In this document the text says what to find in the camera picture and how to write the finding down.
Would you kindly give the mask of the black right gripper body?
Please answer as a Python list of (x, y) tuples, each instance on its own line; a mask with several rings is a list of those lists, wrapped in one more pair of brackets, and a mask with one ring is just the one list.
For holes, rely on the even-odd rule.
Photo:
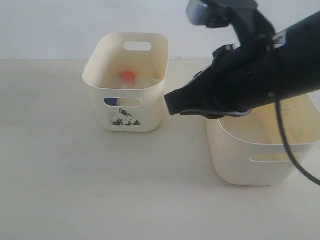
[(275, 49), (228, 44), (213, 52), (213, 62), (182, 88), (164, 96), (170, 115), (207, 119), (242, 117), (275, 101), (272, 67)]

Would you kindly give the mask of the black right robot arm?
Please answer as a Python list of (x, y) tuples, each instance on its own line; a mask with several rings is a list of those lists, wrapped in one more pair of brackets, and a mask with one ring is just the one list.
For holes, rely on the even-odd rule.
[(320, 15), (314, 13), (258, 46), (218, 48), (210, 66), (164, 100), (170, 115), (237, 118), (319, 88)]

